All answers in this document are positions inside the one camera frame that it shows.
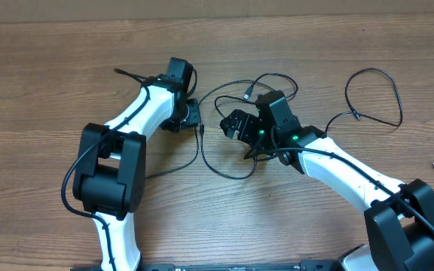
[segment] black and white robotic arm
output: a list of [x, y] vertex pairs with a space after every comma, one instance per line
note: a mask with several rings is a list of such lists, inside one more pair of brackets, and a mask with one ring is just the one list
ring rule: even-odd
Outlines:
[[[100, 142], [76, 167], [73, 184], [73, 194], [84, 210], [108, 225], [113, 259], [105, 228], [95, 220], [103, 255], [98, 269], [134, 271], [141, 267], [134, 212], [145, 185], [146, 141], [159, 126], [178, 132], [200, 123], [197, 101], [187, 99], [192, 71], [186, 61], [171, 59], [165, 75], [144, 82], [150, 99], [127, 125], [101, 140], [145, 102], [143, 88], [120, 116], [105, 126], [89, 123], [81, 134], [79, 155]], [[428, 185], [421, 180], [405, 184], [382, 175], [341, 150], [316, 127], [302, 127], [281, 91], [259, 96], [255, 105], [259, 116], [236, 109], [221, 122], [227, 137], [236, 136], [252, 147], [246, 158], [276, 154], [282, 164], [327, 184], [365, 216], [370, 244], [346, 253], [329, 268], [316, 270], [434, 270], [434, 231], [420, 220], [405, 228], [399, 223], [402, 217], [414, 216], [403, 208], [404, 201], [434, 227], [434, 193]], [[120, 160], [118, 169], [98, 164], [98, 158], [110, 157]]]

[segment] wooden table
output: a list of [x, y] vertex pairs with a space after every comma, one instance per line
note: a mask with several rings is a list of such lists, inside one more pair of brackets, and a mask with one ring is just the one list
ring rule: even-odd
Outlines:
[[[93, 222], [61, 203], [63, 175], [83, 127], [112, 119], [138, 94], [134, 81], [112, 69], [157, 75], [171, 56], [198, 69], [197, 98], [264, 72], [290, 75], [300, 87], [293, 111], [302, 124], [322, 129], [348, 109], [344, 85], [352, 73], [386, 70], [399, 87], [403, 125], [346, 116], [329, 135], [376, 170], [406, 182], [421, 178], [434, 189], [434, 14], [0, 25], [0, 270], [100, 262]], [[292, 90], [279, 78], [263, 82]], [[220, 93], [241, 96], [246, 88]], [[356, 78], [350, 99], [362, 113], [398, 120], [393, 90], [380, 75]], [[222, 106], [226, 114], [234, 108], [255, 111]], [[247, 174], [247, 148], [218, 129], [212, 96], [201, 111], [209, 162]], [[193, 131], [157, 131], [148, 143], [147, 173], [182, 165], [194, 152]], [[336, 258], [367, 242], [361, 214], [277, 160], [260, 163], [245, 181], [217, 176], [201, 157], [148, 180], [136, 224], [144, 263], [294, 262]]]

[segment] cable plug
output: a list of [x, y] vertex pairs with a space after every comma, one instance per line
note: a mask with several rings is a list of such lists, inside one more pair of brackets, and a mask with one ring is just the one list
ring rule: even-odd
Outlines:
[[254, 84], [250, 85], [250, 87], [247, 88], [243, 99], [245, 99], [247, 101], [250, 98], [250, 96], [252, 95], [252, 91], [254, 91]]

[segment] wall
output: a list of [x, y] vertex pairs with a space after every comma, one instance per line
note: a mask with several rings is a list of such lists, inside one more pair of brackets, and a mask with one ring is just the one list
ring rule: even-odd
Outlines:
[[0, 0], [0, 23], [434, 12], [434, 0]]

